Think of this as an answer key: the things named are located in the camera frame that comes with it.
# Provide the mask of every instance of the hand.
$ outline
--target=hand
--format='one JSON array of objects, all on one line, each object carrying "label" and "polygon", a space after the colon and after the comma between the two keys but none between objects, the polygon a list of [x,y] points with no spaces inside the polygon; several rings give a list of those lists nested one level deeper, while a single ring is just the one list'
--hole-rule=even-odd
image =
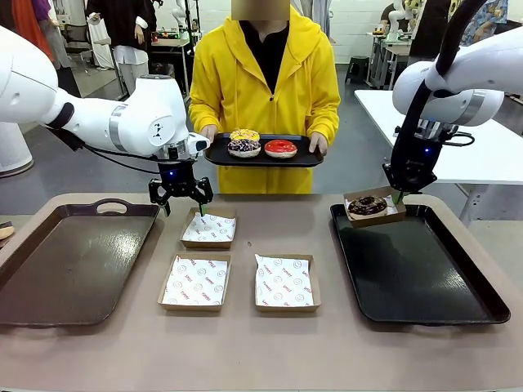
[{"label": "hand", "polygon": [[139,24],[137,24],[134,28],[134,38],[138,40],[140,45],[145,42],[144,31],[141,29]]},{"label": "hand", "polygon": [[199,133],[201,136],[207,137],[211,144],[214,141],[214,136],[218,133],[218,127],[216,125],[206,125],[202,128],[202,131]]},{"label": "hand", "polygon": [[309,147],[309,152],[314,153],[316,147],[320,150],[323,156],[327,155],[327,150],[329,149],[329,142],[327,138],[319,132],[311,133],[311,147]]}]

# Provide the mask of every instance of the red glazed donut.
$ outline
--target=red glazed donut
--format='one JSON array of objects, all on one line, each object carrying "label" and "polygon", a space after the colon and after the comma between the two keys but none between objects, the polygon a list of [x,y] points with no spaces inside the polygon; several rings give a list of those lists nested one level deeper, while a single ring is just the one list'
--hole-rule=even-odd
[{"label": "red glazed donut", "polygon": [[272,140],[265,145],[265,152],[272,158],[292,158],[297,153],[297,147],[288,140]]}]

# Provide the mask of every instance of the chocolate donut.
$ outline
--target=chocolate donut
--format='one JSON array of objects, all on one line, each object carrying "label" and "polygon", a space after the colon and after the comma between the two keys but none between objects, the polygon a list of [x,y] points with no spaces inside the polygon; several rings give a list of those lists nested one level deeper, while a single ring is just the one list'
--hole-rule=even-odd
[{"label": "chocolate donut", "polygon": [[262,151],[262,145],[254,140],[231,140],[227,145],[229,154],[239,158],[254,158]]},{"label": "chocolate donut", "polygon": [[364,196],[353,200],[349,204],[348,211],[353,220],[385,216],[387,214],[387,202],[384,198]]}]

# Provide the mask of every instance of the yellow hoodie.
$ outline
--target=yellow hoodie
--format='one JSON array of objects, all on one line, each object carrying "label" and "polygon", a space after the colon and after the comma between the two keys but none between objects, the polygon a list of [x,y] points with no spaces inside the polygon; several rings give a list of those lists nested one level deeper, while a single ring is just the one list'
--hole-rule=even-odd
[{"label": "yellow hoodie", "polygon": [[[291,7],[287,46],[272,96],[239,22],[230,17],[197,46],[190,90],[196,131],[253,129],[259,133],[310,136],[334,141],[339,125],[334,54],[320,27]],[[311,169],[219,167],[224,194],[305,194]]]}]

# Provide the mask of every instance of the table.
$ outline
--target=table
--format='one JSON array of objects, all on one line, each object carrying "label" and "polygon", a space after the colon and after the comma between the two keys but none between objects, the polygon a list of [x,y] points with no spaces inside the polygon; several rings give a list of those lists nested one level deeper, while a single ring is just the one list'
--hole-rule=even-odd
[{"label": "table", "polygon": [[[52,199],[0,251],[0,264],[49,211],[64,203],[147,194],[72,194]],[[114,314],[98,327],[0,328],[0,384],[8,389],[143,390],[496,390],[523,385],[523,295],[458,218],[433,208],[512,311],[492,327],[394,327],[367,321],[355,302],[331,226],[341,195],[216,196],[238,230],[220,314],[169,313],[157,303],[177,238],[194,202],[172,200],[145,242]],[[316,314],[259,314],[256,252],[311,254],[322,305]]]},{"label": "table", "polygon": [[[186,97],[184,98],[184,103],[187,103],[190,99],[189,96],[189,78],[187,76],[187,63],[186,63],[186,51],[184,50],[184,47],[189,45],[189,39],[166,39],[166,38],[160,38],[157,42],[153,42],[152,47],[168,47],[168,48],[180,48],[181,49],[181,60],[183,61],[183,77],[184,82],[186,84]],[[151,56],[157,56],[156,53],[151,52]]]},{"label": "table", "polygon": [[[392,104],[392,91],[355,92],[365,111],[390,145],[394,130],[405,116]],[[477,218],[480,205],[498,185],[523,185],[523,138],[490,120],[479,127],[464,127],[476,138],[468,147],[444,147],[434,173],[440,183],[474,184],[460,216],[465,225]]]},{"label": "table", "polygon": [[371,33],[367,33],[367,35],[373,37],[373,50],[366,82],[371,87],[383,89],[386,86],[389,65],[391,65],[392,75],[388,89],[392,90],[398,61],[402,57],[409,57],[411,41],[387,41],[384,36],[376,36]]},{"label": "table", "polygon": [[96,45],[109,45],[109,52],[111,54],[111,61],[113,61],[114,73],[116,74],[116,80],[118,80],[118,85],[120,87],[120,91],[122,92],[122,94],[117,98],[117,100],[122,100],[124,97],[127,96],[128,92],[126,92],[125,88],[123,87],[122,79],[120,78],[120,72],[116,64],[116,59],[114,58],[113,47],[111,46],[111,38],[100,39],[93,43],[95,43]]}]

